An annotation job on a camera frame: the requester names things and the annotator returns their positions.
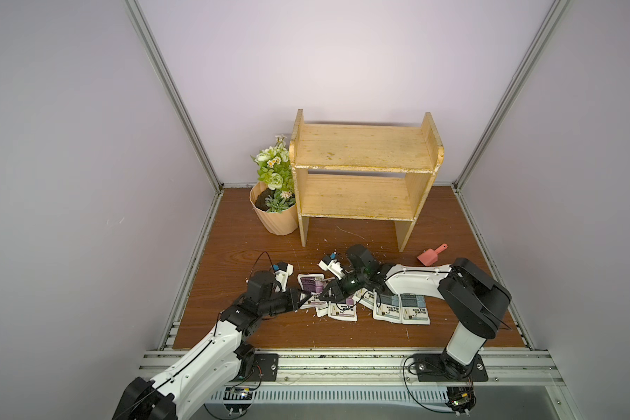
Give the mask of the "purple coffee bag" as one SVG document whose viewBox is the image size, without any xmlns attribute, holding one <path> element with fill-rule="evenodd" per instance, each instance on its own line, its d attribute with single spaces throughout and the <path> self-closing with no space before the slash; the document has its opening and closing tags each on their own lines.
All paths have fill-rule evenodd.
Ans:
<svg viewBox="0 0 630 420">
<path fill-rule="evenodd" d="M 317 305 L 324 302 L 320 300 L 320 292 L 329 283 L 329 279 L 325 279 L 322 274 L 299 274 L 297 281 L 302 290 L 313 294 L 308 302 L 301 307 L 302 310 L 315 309 Z"/>
<path fill-rule="evenodd" d="M 325 317 L 329 313 L 329 304 L 327 302 L 320 303 L 316 306 L 315 311 L 318 318 Z"/>
<path fill-rule="evenodd" d="M 343 303 L 330 303 L 328 317 L 333 320 L 357 322 L 356 302 L 354 299 L 346 299 Z"/>
</svg>

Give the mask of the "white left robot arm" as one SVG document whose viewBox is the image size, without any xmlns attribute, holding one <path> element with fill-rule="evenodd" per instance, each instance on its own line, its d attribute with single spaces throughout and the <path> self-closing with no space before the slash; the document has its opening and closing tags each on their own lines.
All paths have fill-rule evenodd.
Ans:
<svg viewBox="0 0 630 420">
<path fill-rule="evenodd" d="M 220 387 L 249 377 L 255 348 L 248 338 L 265 318 L 295 312 L 310 297 L 287 285 L 292 273 L 292 265 L 280 262 L 252 275 L 197 345 L 152 379 L 138 377 L 126 387 L 113 418 L 189 419 Z"/>
</svg>

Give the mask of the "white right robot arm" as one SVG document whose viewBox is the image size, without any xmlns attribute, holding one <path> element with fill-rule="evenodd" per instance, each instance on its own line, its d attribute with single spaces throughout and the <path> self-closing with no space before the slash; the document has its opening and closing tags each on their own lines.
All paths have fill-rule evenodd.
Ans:
<svg viewBox="0 0 630 420">
<path fill-rule="evenodd" d="M 335 254 L 325 255 L 318 262 L 320 269 L 334 275 L 320 298 L 344 304 L 365 289 L 376 295 L 414 294 L 443 300 L 458 320 L 440 357 L 445 371 L 467 372 L 484 344 L 506 325 L 503 319 L 512 300 L 510 292 L 466 258 L 441 267 L 407 267 L 383 264 L 360 244 L 346 254 L 349 268 L 343 267 Z"/>
</svg>

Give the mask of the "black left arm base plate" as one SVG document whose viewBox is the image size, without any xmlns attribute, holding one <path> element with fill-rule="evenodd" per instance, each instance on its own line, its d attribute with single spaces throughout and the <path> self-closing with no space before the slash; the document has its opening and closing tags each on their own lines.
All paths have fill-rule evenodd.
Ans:
<svg viewBox="0 0 630 420">
<path fill-rule="evenodd" d="M 279 355 L 276 353 L 255 353 L 241 362 L 241 367 L 234 382 L 273 383 L 278 377 Z"/>
</svg>

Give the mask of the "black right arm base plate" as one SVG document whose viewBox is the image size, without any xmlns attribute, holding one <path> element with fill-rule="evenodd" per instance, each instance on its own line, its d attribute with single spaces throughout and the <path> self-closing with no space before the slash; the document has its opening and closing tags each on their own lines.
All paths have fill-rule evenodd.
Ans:
<svg viewBox="0 0 630 420">
<path fill-rule="evenodd" d="M 450 383 L 450 382 L 487 382 L 488 372 L 477 354 L 469 364 L 462 365 L 446 353 L 417 353 L 409 367 L 411 373 L 418 376 L 420 382 Z"/>
</svg>

